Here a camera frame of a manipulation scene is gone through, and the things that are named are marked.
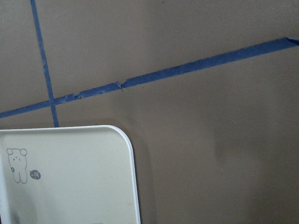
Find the cream rabbit print tray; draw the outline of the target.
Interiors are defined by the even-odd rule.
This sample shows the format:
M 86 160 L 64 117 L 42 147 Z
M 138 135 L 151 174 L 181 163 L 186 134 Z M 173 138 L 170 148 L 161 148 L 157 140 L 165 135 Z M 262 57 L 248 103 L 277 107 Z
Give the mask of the cream rabbit print tray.
M 0 132 L 3 224 L 139 224 L 134 152 L 111 125 Z

